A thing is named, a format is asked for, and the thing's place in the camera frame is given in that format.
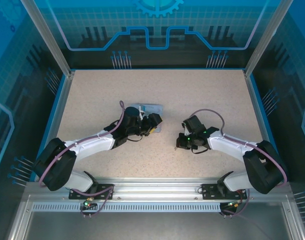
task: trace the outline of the metal base plate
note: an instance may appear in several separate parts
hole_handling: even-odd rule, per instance
[[[223,197],[217,189],[217,184],[202,184],[202,199],[203,200],[243,200],[247,199],[247,194],[243,193],[241,196],[238,192],[229,192],[226,197]]]
[[[113,186],[114,186],[113,184],[99,184],[96,192],[100,192],[106,188],[113,187]],[[95,200],[105,200],[107,198],[108,193],[109,193],[109,191],[106,191],[102,194],[95,196],[94,199]],[[113,194],[114,194],[114,192],[112,192],[110,194],[110,196],[108,197],[108,200],[113,199]],[[79,193],[77,193],[73,190],[70,190],[68,198],[70,200],[86,200],[87,198],[89,198],[89,196],[80,195]]]

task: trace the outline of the glass panel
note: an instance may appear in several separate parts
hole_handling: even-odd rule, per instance
[[[8,237],[31,174],[25,159],[36,159],[62,75],[21,2],[0,0],[0,239]]]
[[[280,0],[37,0],[75,69],[244,68]]]
[[[288,167],[292,189],[294,193],[303,192],[305,189],[305,0],[293,1],[254,69],[253,76],[275,144]]]

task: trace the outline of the speckled tabletop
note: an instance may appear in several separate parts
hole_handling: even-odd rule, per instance
[[[160,133],[140,142],[102,151],[75,164],[96,177],[221,177],[244,164],[210,150],[192,154],[177,149],[182,121],[209,108],[225,119],[224,132],[248,141],[262,140],[246,81],[241,70],[77,70],[60,123],[58,137],[75,140],[101,131],[119,119],[121,108],[134,103],[163,105]],[[209,128],[221,120],[211,112],[197,114]]]

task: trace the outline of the circuit pattern graphic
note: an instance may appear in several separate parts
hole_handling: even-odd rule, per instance
[[[12,25],[20,20],[22,6],[19,0],[0,0],[0,11]]]
[[[167,14],[173,14],[173,10],[179,9],[179,4],[183,4],[183,0],[133,0],[137,10],[141,10],[142,14],[148,14],[149,17],[156,18]]]

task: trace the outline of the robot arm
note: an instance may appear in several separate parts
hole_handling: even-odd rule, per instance
[[[124,144],[128,136],[148,136],[162,122],[159,114],[151,113],[142,117],[135,107],[127,107],[123,118],[116,130],[110,134],[103,134],[113,130],[117,121],[105,127],[102,131],[84,139],[73,141],[61,141],[59,138],[52,139],[34,163],[33,170],[41,178],[55,156],[62,156],[53,164],[44,176],[43,182],[51,191],[62,187],[77,189],[81,192],[96,192],[95,179],[87,172],[73,170],[75,162],[101,151],[112,150]]]
[[[268,141],[246,142],[241,139],[222,134],[218,128],[206,127],[198,117],[193,115],[183,121],[184,133],[180,133],[176,147],[197,150],[205,147],[226,153],[245,164],[241,172],[229,172],[217,182],[220,193],[235,192],[240,189],[254,188],[262,194],[267,194],[284,178],[277,166],[255,148],[271,156],[283,170],[286,169],[276,150]]]

